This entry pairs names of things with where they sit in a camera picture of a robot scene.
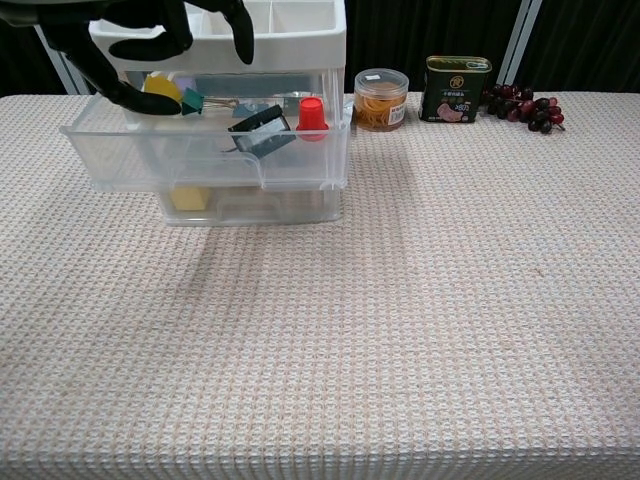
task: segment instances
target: black backdrop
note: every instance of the black backdrop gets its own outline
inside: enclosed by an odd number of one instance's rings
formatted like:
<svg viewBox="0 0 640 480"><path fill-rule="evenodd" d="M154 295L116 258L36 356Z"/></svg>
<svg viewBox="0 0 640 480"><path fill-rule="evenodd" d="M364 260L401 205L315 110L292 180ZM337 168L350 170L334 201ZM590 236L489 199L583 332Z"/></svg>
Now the black backdrop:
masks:
<svg viewBox="0 0 640 480"><path fill-rule="evenodd" d="M640 1L545 0L516 80L540 91L640 92Z"/></svg>
<svg viewBox="0 0 640 480"><path fill-rule="evenodd" d="M429 55L478 55L500 69L517 0L345 0L346 88L370 67L423 87ZM638 0L544 0L517 81L536 90L640 91ZM0 21L0 96L64 93L35 31Z"/></svg>

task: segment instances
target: table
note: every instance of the table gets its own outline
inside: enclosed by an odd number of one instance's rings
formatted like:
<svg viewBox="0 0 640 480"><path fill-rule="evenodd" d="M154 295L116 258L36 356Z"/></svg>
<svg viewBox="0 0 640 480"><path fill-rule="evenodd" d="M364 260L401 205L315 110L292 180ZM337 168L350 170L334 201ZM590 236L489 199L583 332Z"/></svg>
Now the table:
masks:
<svg viewBox="0 0 640 480"><path fill-rule="evenodd" d="M335 223L171 228L0 100L0 476L640 477L640 95L359 131Z"/></svg>

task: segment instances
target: yellow sponge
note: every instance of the yellow sponge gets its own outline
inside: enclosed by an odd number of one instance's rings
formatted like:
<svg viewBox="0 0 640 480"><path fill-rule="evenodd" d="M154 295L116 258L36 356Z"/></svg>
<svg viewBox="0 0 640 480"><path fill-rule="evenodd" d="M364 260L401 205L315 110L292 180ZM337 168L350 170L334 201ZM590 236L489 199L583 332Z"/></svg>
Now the yellow sponge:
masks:
<svg viewBox="0 0 640 480"><path fill-rule="evenodd" d="M178 187L169 193L179 211L206 210L210 190L204 187Z"/></svg>
<svg viewBox="0 0 640 480"><path fill-rule="evenodd" d="M178 86L162 75L155 77L148 75L147 79L144 81L144 91L173 98L178 103L182 101L182 92Z"/></svg>

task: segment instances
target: grapes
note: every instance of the grapes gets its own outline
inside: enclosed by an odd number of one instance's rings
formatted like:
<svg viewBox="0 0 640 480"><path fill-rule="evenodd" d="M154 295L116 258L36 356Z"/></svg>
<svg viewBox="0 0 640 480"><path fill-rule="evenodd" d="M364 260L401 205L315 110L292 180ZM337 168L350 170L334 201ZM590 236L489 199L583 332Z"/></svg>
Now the grapes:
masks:
<svg viewBox="0 0 640 480"><path fill-rule="evenodd" d="M540 124L540 133L551 133L553 124L549 120L545 120Z"/></svg>
<svg viewBox="0 0 640 480"><path fill-rule="evenodd" d="M549 99L548 98L539 98L536 100L536 108L538 110L546 110L549 108Z"/></svg>
<svg viewBox="0 0 640 480"><path fill-rule="evenodd" d="M533 103L533 100L526 100L525 102L522 102L522 105L520 105L520 110L522 110L522 113L529 113L533 111L535 106L536 104Z"/></svg>
<svg viewBox="0 0 640 480"><path fill-rule="evenodd" d="M520 98L522 100L533 100L533 89L531 87L523 88L520 93Z"/></svg>
<svg viewBox="0 0 640 480"><path fill-rule="evenodd" d="M547 112L545 110L537 110L536 113L533 114L533 119L536 122L542 122L543 120L546 120L547 118L549 118L549 112Z"/></svg>
<svg viewBox="0 0 640 480"><path fill-rule="evenodd" d="M551 115L551 117L549 117L549 120L551 120L551 123L553 123L554 125L560 125L562 122L564 122L564 115L562 115L561 113Z"/></svg>
<svg viewBox="0 0 640 480"><path fill-rule="evenodd" d="M509 110L509 112L507 113L507 120L509 120L510 122L517 122L518 120L520 120L520 109L512 108L511 110Z"/></svg>
<svg viewBox="0 0 640 480"><path fill-rule="evenodd" d="M502 98L511 98L513 97L513 88L511 85L503 85L501 89Z"/></svg>
<svg viewBox="0 0 640 480"><path fill-rule="evenodd" d="M531 87L520 88L518 85L494 85L490 90L482 92L482 103L487 105L487 113L510 122L526 123L532 132L551 133L556 125L562 125L564 115L558 106L556 97L533 99Z"/></svg>

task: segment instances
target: green can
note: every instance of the green can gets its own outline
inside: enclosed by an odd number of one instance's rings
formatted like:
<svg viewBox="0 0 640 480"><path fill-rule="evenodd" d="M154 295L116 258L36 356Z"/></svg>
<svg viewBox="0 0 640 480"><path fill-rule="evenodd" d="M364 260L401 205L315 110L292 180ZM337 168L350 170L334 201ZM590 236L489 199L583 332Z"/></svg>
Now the green can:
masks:
<svg viewBox="0 0 640 480"><path fill-rule="evenodd" d="M471 123L491 71L482 57L427 58L420 119L425 122Z"/></svg>

